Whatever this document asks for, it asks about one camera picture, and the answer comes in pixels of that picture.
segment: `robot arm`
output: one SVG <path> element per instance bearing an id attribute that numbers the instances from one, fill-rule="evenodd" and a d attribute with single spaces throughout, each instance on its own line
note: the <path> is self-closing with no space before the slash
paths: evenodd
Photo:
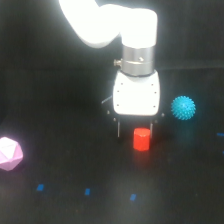
<path id="1" fill-rule="evenodd" d="M 148 48 L 156 44 L 157 15 L 151 10 L 111 4 L 99 7 L 95 0 L 59 3 L 76 34 L 90 47 L 105 47 L 119 34 L 127 47 Z"/>
<path id="2" fill-rule="evenodd" d="M 157 15 L 148 9 L 118 5 L 99 7 L 95 0 L 59 0 L 62 11 L 79 38 L 88 46 L 102 48 L 118 35 L 123 57 L 113 89 L 117 114 L 152 116 L 158 112 L 160 86 L 154 70 Z"/>

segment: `pink polyhedron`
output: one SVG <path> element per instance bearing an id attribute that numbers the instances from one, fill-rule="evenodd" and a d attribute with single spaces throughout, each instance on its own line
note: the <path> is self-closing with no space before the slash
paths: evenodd
<path id="1" fill-rule="evenodd" d="M 12 170 L 23 159 L 23 152 L 18 142 L 9 139 L 0 139 L 0 169 Z"/>

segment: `red cube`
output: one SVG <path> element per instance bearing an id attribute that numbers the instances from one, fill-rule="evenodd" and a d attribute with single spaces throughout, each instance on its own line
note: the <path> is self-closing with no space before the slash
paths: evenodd
<path id="1" fill-rule="evenodd" d="M 147 128 L 136 128 L 134 131 L 134 149 L 147 151 L 150 148 L 150 130 Z"/>

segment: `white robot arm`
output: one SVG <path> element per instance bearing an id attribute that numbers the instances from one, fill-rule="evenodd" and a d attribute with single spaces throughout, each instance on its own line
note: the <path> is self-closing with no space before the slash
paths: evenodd
<path id="1" fill-rule="evenodd" d="M 113 89 L 117 114 L 152 116 L 158 112 L 160 86 L 154 70 L 157 15 L 148 9 L 118 5 L 99 7 L 95 0 L 59 0 L 61 9 L 79 38 L 88 46 L 102 48 L 118 35 L 123 56 Z"/>

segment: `blue spiky ball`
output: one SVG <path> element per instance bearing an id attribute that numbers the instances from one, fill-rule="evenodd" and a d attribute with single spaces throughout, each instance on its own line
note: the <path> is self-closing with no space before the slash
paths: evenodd
<path id="1" fill-rule="evenodd" d="M 186 96 L 179 96 L 172 102 L 171 110 L 177 119 L 189 120 L 194 116 L 196 108 L 192 99 Z"/>

